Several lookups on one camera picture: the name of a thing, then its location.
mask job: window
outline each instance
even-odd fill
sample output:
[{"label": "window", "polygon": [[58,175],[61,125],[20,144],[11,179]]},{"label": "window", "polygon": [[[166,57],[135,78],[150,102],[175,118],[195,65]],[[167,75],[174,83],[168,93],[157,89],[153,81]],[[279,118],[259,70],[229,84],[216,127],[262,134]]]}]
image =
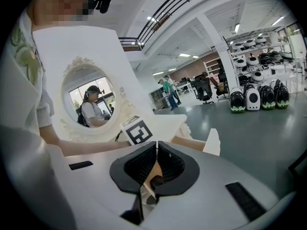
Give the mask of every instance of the window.
[{"label": "window", "polygon": [[[100,91],[104,90],[105,93],[103,95],[112,93],[112,90],[111,90],[112,88],[110,87],[109,82],[105,77],[96,79],[92,82],[82,85],[79,88],[69,92],[71,96],[71,101],[72,101],[72,104],[75,110],[80,107],[80,105],[83,102],[85,91],[92,85],[97,86],[100,89]],[[101,107],[101,110],[106,110],[107,112],[109,112],[108,108],[106,107],[104,103],[99,103],[98,106]]]}]

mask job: white pillar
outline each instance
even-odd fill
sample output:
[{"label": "white pillar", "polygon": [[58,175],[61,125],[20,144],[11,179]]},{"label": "white pillar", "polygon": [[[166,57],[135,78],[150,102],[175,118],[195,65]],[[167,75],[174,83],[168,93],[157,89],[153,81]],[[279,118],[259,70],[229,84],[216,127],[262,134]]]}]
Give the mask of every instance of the white pillar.
[{"label": "white pillar", "polygon": [[227,51],[228,46],[226,42],[222,40],[219,33],[216,31],[215,27],[212,25],[212,23],[204,13],[198,14],[197,19],[200,21],[202,26],[208,32],[208,35],[210,36],[217,52],[219,53],[219,56],[221,58],[222,64],[225,69],[229,90],[238,87],[239,85],[236,79],[234,66],[229,57],[229,53]]},{"label": "white pillar", "polygon": [[[271,32],[270,40],[271,40],[272,45],[280,44],[280,42],[278,41],[278,38],[279,38],[279,35],[277,32]],[[273,49],[274,51],[277,51],[277,52],[282,50],[281,47],[274,47]]]}]

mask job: walking person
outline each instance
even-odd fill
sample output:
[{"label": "walking person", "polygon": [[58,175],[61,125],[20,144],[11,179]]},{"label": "walking person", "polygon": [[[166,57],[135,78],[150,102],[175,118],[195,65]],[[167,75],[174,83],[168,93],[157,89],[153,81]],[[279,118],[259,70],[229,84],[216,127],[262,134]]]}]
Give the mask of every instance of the walking person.
[{"label": "walking person", "polygon": [[176,107],[178,107],[178,105],[176,104],[174,100],[174,90],[172,86],[167,81],[164,81],[163,79],[160,79],[158,83],[163,85],[163,90],[167,94],[167,99],[169,101],[169,104],[172,107],[171,111],[173,111]]},{"label": "walking person", "polygon": [[167,82],[172,86],[172,88],[173,88],[173,90],[174,90],[174,97],[177,99],[177,105],[180,105],[180,104],[181,104],[181,101],[180,101],[179,96],[178,96],[178,93],[177,93],[177,91],[176,91],[176,86],[175,86],[175,84],[174,84],[174,81],[171,80],[171,79],[169,78],[169,76],[167,76],[167,75],[164,77],[164,79],[165,79],[165,81],[167,81]]}]

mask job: black slot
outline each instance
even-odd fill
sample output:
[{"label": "black slot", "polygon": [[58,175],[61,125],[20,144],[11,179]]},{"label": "black slot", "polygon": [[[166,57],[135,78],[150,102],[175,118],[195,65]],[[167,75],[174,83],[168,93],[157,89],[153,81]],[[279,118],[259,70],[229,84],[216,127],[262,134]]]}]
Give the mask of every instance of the black slot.
[{"label": "black slot", "polygon": [[81,169],[81,168],[84,168],[84,167],[87,167],[87,166],[91,166],[91,165],[93,165],[92,162],[84,161],[84,162],[80,162],[80,163],[70,164],[69,167],[71,168],[72,171],[74,171],[74,170],[78,170],[78,169]]},{"label": "black slot", "polygon": [[225,187],[250,221],[257,219],[265,213],[265,209],[241,183],[231,183]]}]

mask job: office chair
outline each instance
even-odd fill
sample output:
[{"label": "office chair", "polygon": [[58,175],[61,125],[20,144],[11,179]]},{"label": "office chair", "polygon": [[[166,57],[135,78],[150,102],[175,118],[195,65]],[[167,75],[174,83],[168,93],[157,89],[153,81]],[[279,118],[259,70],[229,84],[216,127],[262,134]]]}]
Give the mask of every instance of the office chair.
[{"label": "office chair", "polygon": [[215,86],[214,88],[216,89],[217,98],[219,98],[220,95],[224,95],[225,99],[229,99],[229,97],[226,98],[226,96],[225,96],[225,94],[229,93],[228,86],[225,85],[224,83],[223,83],[223,86],[218,86],[217,81],[215,81],[215,79],[214,79],[213,77],[210,77],[210,80],[211,80],[211,82],[212,82],[212,83],[214,84],[214,86]]},{"label": "office chair", "polygon": [[210,87],[210,81],[209,80],[201,80],[196,83],[194,83],[194,87],[197,91],[197,94],[194,90],[196,99],[200,101],[205,101],[203,104],[209,104],[209,103],[214,103],[214,102],[208,102],[208,100],[211,99],[212,97],[212,90]]}]

